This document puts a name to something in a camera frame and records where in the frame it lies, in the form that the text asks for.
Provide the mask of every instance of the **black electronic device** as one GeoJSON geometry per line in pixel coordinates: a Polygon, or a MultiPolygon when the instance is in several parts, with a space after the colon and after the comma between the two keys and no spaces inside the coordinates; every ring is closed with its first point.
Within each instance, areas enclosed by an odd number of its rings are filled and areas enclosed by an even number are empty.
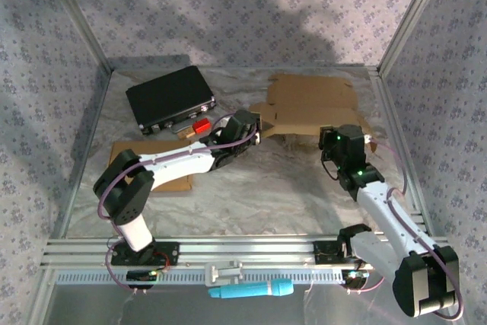
{"type": "Polygon", "coordinates": [[[216,105],[215,95],[196,66],[171,72],[126,91],[143,135],[150,135],[216,105]]]}

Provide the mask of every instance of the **patterned wall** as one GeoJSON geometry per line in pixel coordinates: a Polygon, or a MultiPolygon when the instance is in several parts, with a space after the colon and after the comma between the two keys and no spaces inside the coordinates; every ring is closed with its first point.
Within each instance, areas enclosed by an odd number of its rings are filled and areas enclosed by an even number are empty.
{"type": "Polygon", "coordinates": [[[432,0],[387,76],[428,210],[487,323],[487,0],[432,0]]]}
{"type": "Polygon", "coordinates": [[[78,0],[117,68],[376,65],[411,0],[78,0]]]}
{"type": "Polygon", "coordinates": [[[16,324],[107,78],[59,0],[0,0],[0,73],[0,323],[16,324]]]}

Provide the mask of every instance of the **light blue marker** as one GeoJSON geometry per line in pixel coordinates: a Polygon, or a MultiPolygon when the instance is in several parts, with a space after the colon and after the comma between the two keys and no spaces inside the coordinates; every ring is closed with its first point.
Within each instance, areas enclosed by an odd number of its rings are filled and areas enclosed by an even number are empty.
{"type": "Polygon", "coordinates": [[[256,296],[286,296],[294,292],[290,279],[273,279],[267,282],[223,285],[210,288],[208,293],[213,298],[241,298],[256,296]]]}

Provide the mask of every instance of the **cardboard piece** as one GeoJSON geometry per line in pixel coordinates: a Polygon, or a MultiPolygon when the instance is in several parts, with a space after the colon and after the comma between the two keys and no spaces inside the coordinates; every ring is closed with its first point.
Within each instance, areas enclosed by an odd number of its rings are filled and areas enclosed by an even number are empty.
{"type": "MultiPolygon", "coordinates": [[[[158,141],[158,140],[147,140],[147,141],[116,141],[113,143],[112,152],[110,153],[111,163],[116,156],[129,148],[131,148],[137,155],[141,154],[156,154],[159,152],[165,152],[169,150],[174,150],[177,148],[184,148],[188,146],[191,141],[158,141]]],[[[185,190],[191,190],[191,185],[193,183],[193,176],[189,175],[187,177],[181,177],[170,182],[161,184],[155,187],[152,192],[182,192],[185,190]]]]}
{"type": "Polygon", "coordinates": [[[320,128],[356,124],[364,133],[372,128],[358,112],[353,84],[345,78],[276,74],[267,89],[266,102],[250,106],[260,113],[263,138],[272,135],[320,135],[320,128]]]}

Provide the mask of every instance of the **table surface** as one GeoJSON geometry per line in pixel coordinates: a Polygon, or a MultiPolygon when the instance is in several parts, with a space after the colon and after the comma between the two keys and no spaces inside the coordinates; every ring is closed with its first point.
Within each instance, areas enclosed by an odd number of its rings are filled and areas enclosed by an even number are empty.
{"type": "MultiPolygon", "coordinates": [[[[109,237],[111,225],[97,216],[92,187],[107,167],[112,144],[119,140],[177,139],[163,131],[142,136],[125,91],[172,70],[114,72],[97,122],[81,184],[75,195],[67,237],[109,237]]],[[[376,137],[387,143],[384,120],[365,68],[353,69],[201,69],[218,106],[219,116],[266,99],[275,73],[341,76],[350,80],[359,110],[376,137]]],[[[368,153],[369,161],[392,185],[400,185],[393,156],[368,153]]],[[[339,184],[321,167],[317,138],[275,136],[249,149],[232,164],[194,176],[184,193],[152,193],[143,215],[155,237],[187,235],[337,234],[344,226],[364,222],[376,228],[339,184]]]]}

